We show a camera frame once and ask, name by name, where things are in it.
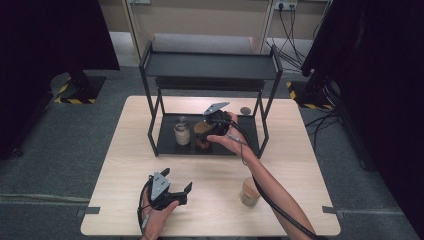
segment black metal shelf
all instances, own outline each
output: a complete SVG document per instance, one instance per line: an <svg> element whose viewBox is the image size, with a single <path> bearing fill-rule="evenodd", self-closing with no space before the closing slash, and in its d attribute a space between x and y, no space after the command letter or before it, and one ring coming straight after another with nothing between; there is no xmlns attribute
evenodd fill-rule
<svg viewBox="0 0 424 240"><path fill-rule="evenodd" d="M169 137L169 134L174 132L173 127L178 117L189 116L192 127L196 122L204 120L204 117L201 114L165 112L161 93L161 89L222 90L258 93L253 113L249 116L239 116L239 124L247 132L253 145L252 150L260 158L269 138L266 118L283 73L277 51L277 48L273 46L268 55L158 52L153 50L152 43L149 42L141 59L140 73L152 115L148 137L155 155L233 155L232 152L219 144L213 144L208 151L196 148L192 129L190 144L187 146L178 145L174 137ZM155 78L158 97L154 105L147 77ZM266 108L262 104L262 91L265 80L274 81ZM156 145L152 137L152 131L159 104L163 118ZM258 110L262 118L265 135L261 146L259 146L255 122Z"/></svg>

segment yellow black warning tape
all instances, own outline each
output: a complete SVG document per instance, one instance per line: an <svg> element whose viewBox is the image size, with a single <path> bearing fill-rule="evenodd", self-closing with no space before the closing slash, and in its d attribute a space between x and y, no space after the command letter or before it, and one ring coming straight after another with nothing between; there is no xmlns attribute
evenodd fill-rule
<svg viewBox="0 0 424 240"><path fill-rule="evenodd" d="M290 93L290 98L294 100L300 108L329 109L329 110L333 109L333 106L331 106L330 104L320 105L320 104L314 104L314 103L299 103L297 101L296 92L293 88L292 82L287 82L287 88Z"/></svg>
<svg viewBox="0 0 424 240"><path fill-rule="evenodd" d="M57 98L54 100L55 103L70 103L70 104L93 104L96 99L83 99L83 98L63 98L61 94L64 93L69 86L71 78L69 78L62 88L59 90Z"/></svg>
<svg viewBox="0 0 424 240"><path fill-rule="evenodd" d="M76 99L76 98L61 98L57 97L55 103L71 103L71 104L93 104L96 99Z"/></svg>

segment wooden table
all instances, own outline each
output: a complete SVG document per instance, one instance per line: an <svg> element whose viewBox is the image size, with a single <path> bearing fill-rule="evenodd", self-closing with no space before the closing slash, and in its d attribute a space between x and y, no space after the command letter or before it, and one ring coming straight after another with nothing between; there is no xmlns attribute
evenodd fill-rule
<svg viewBox="0 0 424 240"><path fill-rule="evenodd" d="M254 98L164 97L167 112L202 113L211 103L229 101L223 108L240 114L253 107ZM188 203L170 216L162 236L284 236L271 208L260 199L254 207L239 198L242 182L250 172L236 156L159 155L155 157L147 138L150 112L145 96L127 99L118 122L89 207L81 226L85 235L140 236L136 210L141 189L155 171L170 168L171 192L193 182ZM156 118L157 137L161 116ZM259 141L261 126L257 122ZM330 197L312 150L296 103L274 99L267 118L270 139L261 161L292 194L309 217L317 234L337 235Z"/></svg>

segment black shelf top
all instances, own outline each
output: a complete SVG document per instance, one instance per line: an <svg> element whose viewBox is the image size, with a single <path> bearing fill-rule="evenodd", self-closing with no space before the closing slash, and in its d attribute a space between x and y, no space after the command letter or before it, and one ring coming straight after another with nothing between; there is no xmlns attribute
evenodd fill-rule
<svg viewBox="0 0 424 240"><path fill-rule="evenodd" d="M168 53L151 51L145 66L148 77L275 80L272 55Z"/></svg>

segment hazard stripe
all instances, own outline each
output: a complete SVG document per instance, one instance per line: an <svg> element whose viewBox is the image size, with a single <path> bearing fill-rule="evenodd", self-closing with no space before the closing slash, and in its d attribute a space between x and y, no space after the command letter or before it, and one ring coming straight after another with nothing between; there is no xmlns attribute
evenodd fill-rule
<svg viewBox="0 0 424 240"><path fill-rule="evenodd" d="M296 101L296 92L294 91L292 82L287 82L287 89L289 90L290 98L294 101ZM311 108L311 109L333 109L333 106L331 105L316 105L316 104L299 104L297 105L300 108Z"/></svg>
<svg viewBox="0 0 424 240"><path fill-rule="evenodd" d="M68 87L68 84L63 85L62 88L60 89L59 93L63 93L66 90L67 87Z"/></svg>
<svg viewBox="0 0 424 240"><path fill-rule="evenodd" d="M70 104L94 104L96 99L75 99L75 98L61 98L58 97L54 100L55 103L70 103Z"/></svg>

